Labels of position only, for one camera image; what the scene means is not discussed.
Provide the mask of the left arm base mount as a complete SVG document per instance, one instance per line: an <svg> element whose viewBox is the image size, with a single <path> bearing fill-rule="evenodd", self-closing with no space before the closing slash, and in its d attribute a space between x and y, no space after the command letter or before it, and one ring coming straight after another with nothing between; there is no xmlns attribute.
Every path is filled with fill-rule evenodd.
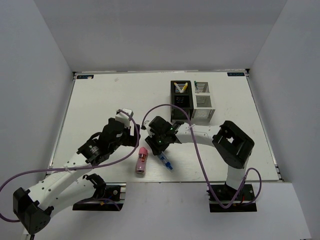
<svg viewBox="0 0 320 240"><path fill-rule="evenodd" d="M126 184L107 183L99 190L95 189L88 197L76 202L72 206L73 211L91 211L91 212L119 212L126 197Z"/></svg>

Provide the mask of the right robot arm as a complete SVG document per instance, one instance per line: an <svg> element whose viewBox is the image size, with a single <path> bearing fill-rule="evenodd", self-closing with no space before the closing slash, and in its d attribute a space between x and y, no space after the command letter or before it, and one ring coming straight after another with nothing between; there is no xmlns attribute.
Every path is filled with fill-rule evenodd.
<svg viewBox="0 0 320 240"><path fill-rule="evenodd" d="M244 193L241 182L247 162L255 145L254 141L234 122L226 120L222 125L192 125L176 121L171 124L160 116L147 120L143 126L148 132L145 142L153 155L163 153L171 144L196 143L214 147L227 164L226 195L236 200Z"/></svg>

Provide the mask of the black slotted pen holder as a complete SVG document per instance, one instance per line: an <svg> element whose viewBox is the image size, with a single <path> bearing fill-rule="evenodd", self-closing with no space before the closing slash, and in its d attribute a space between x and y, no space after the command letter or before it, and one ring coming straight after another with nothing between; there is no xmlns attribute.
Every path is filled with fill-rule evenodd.
<svg viewBox="0 0 320 240"><path fill-rule="evenodd" d="M179 93L174 85L174 82L178 83L178 85L183 88L185 83L188 84L188 87L184 93ZM194 111L194 103L193 103L193 94L192 94L192 85L189 80L171 80L170 81L170 104L175 105L181 109L183 109L188 117L191 119L192 113ZM187 117L184 113L182 113L179 109L175 107L171 107L170 121L185 121Z"/></svg>

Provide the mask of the green capped pen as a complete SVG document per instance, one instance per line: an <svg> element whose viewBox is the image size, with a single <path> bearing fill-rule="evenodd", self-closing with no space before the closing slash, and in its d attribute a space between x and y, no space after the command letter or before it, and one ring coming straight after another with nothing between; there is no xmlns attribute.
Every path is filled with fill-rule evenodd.
<svg viewBox="0 0 320 240"><path fill-rule="evenodd" d="M194 81L194 86L195 86L196 92L200 93L200 90L198 88L198 83L196 81Z"/></svg>

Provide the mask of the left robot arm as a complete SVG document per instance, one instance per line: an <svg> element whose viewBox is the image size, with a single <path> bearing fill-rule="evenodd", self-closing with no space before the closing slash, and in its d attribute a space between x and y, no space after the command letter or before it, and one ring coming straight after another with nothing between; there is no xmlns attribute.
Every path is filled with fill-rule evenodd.
<svg viewBox="0 0 320 240"><path fill-rule="evenodd" d="M13 213L30 235L41 231L59 208L75 203L70 197L63 197L65 191L86 173L98 168L120 146L136 148L140 140L140 126L134 125L131 135L130 116L118 114L110 118L101 132L94 133L67 161L62 168L55 168L40 183L28 188L18 188L13 193Z"/></svg>

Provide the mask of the white slotted pen holder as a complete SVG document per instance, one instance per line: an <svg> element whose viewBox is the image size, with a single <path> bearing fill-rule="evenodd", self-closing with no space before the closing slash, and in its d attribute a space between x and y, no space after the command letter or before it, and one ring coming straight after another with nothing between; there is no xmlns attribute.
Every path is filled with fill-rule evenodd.
<svg viewBox="0 0 320 240"><path fill-rule="evenodd" d="M197 93L193 81L191 83L193 98L193 113L191 119L194 122L209 123L216 110L211 85L207 81L196 82L200 93Z"/></svg>

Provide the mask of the right blue table label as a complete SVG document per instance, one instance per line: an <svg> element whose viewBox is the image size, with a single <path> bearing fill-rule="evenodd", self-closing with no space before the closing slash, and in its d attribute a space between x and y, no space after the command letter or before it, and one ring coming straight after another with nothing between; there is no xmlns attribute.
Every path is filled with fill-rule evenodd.
<svg viewBox="0 0 320 240"><path fill-rule="evenodd" d="M244 77L244 72L227 72L228 77Z"/></svg>

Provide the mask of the pink glue stick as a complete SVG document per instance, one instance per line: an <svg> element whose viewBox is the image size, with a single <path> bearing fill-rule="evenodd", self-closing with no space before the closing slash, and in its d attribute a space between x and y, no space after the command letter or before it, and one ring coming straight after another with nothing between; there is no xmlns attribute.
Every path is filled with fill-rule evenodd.
<svg viewBox="0 0 320 240"><path fill-rule="evenodd" d="M146 173L147 158L149 152L145 147L141 147L138 152L138 159L135 166L135 173L144 175Z"/></svg>

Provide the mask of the yellow capped white marker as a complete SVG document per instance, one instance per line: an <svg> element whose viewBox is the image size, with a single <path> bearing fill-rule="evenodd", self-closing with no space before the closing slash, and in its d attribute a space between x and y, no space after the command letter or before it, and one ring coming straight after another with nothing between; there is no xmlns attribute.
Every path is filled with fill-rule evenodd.
<svg viewBox="0 0 320 240"><path fill-rule="evenodd" d="M174 86L179 93L183 93L183 89L178 85L178 83L174 82Z"/></svg>

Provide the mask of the blue correction tape pen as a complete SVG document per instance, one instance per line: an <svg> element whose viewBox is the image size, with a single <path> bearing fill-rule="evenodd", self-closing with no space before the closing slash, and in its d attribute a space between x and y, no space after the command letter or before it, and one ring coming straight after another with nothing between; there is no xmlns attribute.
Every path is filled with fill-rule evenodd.
<svg viewBox="0 0 320 240"><path fill-rule="evenodd" d="M161 163L170 171L173 170L172 164L166 157L166 155L162 152L159 155L157 155L158 159L161 161Z"/></svg>

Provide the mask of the blue table label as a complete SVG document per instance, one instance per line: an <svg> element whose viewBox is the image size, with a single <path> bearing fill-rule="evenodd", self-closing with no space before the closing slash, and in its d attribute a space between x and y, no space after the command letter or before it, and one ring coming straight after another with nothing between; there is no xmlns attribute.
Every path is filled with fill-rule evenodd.
<svg viewBox="0 0 320 240"><path fill-rule="evenodd" d="M244 72L227 72L228 77L244 77Z"/></svg>
<svg viewBox="0 0 320 240"><path fill-rule="evenodd" d="M84 75L77 75L76 79L80 80L87 80L87 79L93 79L94 75L93 74L84 74Z"/></svg>

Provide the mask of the yellow white pen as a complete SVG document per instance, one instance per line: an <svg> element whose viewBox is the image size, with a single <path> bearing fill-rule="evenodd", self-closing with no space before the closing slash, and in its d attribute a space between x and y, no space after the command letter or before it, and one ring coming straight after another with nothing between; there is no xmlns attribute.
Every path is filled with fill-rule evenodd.
<svg viewBox="0 0 320 240"><path fill-rule="evenodd" d="M183 88L181 90L181 93L185 93L187 88L188 88L188 83L185 83L185 85L183 86Z"/></svg>

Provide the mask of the left blue table label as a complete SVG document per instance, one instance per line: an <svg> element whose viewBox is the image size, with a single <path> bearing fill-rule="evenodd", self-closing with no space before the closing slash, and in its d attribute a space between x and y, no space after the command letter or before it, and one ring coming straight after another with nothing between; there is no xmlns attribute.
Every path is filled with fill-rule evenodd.
<svg viewBox="0 0 320 240"><path fill-rule="evenodd" d="M76 79L80 80L87 80L87 79L93 79L94 75L93 74L84 74L84 75L77 75Z"/></svg>

